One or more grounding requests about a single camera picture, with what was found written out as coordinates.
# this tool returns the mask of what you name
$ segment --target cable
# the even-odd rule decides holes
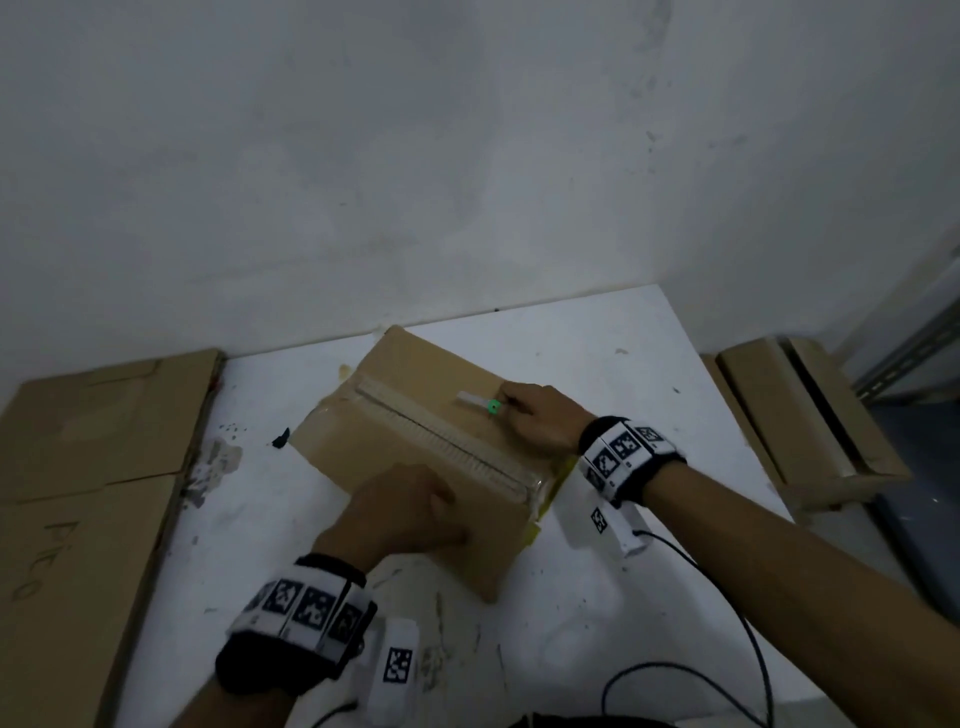
[[[324,717],[320,718],[316,723],[310,726],[310,728],[320,728],[324,723],[330,720],[334,716],[338,716],[340,713],[351,713],[360,707],[360,703],[356,700],[350,700],[349,703],[344,703],[339,708],[334,708],[332,711],[327,713]]]
[[[740,703],[739,700],[734,698],[727,691],[725,691],[723,688],[717,685],[713,680],[708,678],[703,672],[699,672],[695,670],[693,667],[687,667],[686,665],[680,665],[678,663],[669,663],[669,662],[640,663],[638,665],[633,665],[631,667],[627,667],[626,669],[622,669],[619,672],[617,672],[610,680],[607,681],[607,685],[604,686],[603,696],[600,698],[601,714],[603,714],[604,716],[607,714],[607,695],[617,680],[619,680],[622,677],[626,677],[627,675],[630,675],[634,672],[640,672],[642,669],[648,669],[651,667],[665,667],[667,669],[677,669],[682,672],[687,672],[691,675],[696,675],[701,680],[703,680],[708,685],[710,685],[714,690],[716,690],[725,698],[727,698],[730,701],[731,705],[733,705],[738,711],[740,711],[740,713],[746,716],[751,722],[760,726],[760,728],[774,728],[774,693],[773,693],[773,688],[770,685],[770,673],[767,672],[767,663],[763,659],[763,653],[760,652],[760,645],[756,642],[756,636],[754,635],[754,630],[751,629],[750,624],[748,624],[746,619],[744,619],[743,615],[740,614],[740,610],[738,610],[735,606],[733,606],[733,602],[731,601],[730,597],[727,596],[727,593],[723,590],[723,588],[719,584],[717,584],[706,571],[701,569],[700,565],[697,564],[697,562],[695,562],[693,559],[691,559],[689,556],[683,553],[679,548],[671,544],[662,536],[658,536],[656,533],[652,533],[651,531],[637,530],[637,531],[634,531],[634,535],[650,536],[651,538],[656,539],[657,541],[660,541],[662,544],[667,544],[668,546],[670,546],[674,551],[676,551],[683,557],[684,561],[686,561],[691,567],[693,567],[694,569],[699,571],[704,577],[706,577],[707,581],[709,581],[710,584],[716,587],[717,591],[727,600],[727,603],[730,604],[731,608],[736,613],[737,618],[740,620],[740,623],[743,625],[743,628],[747,631],[747,637],[750,638],[750,644],[754,646],[756,661],[760,665],[760,674],[763,676],[763,692],[764,692],[764,696],[766,697],[767,719],[766,719],[766,722],[760,720],[760,718],[756,717],[742,703]]]

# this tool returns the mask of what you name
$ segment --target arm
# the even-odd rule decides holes
[[[505,384],[507,424],[576,452],[594,419],[553,388]],[[960,631],[908,590],[682,463],[643,504],[750,622],[858,724],[960,725]]]
[[[437,518],[435,499],[453,491],[425,466],[395,465],[371,479],[346,510],[314,541],[312,552],[367,573],[392,553],[462,544],[462,526]],[[296,697],[283,690],[233,695],[211,677],[174,721],[175,728],[282,728]]]

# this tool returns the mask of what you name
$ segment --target person's right hand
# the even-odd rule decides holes
[[[575,453],[584,428],[596,419],[554,387],[505,381],[497,417],[522,440],[557,453]]]

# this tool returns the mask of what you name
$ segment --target hand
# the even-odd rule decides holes
[[[505,381],[496,398],[503,402],[497,417],[521,439],[549,452],[576,452],[584,428],[596,420],[554,387]]]
[[[465,543],[467,529],[439,519],[435,499],[451,505],[456,496],[425,465],[394,465],[360,486],[313,550],[366,572],[392,553]]]

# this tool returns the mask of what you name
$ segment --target person's left hand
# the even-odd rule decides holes
[[[313,550],[370,571],[392,553],[465,543],[467,529],[437,518],[434,498],[447,504],[456,500],[425,465],[394,465],[353,494],[337,522],[317,537]]]

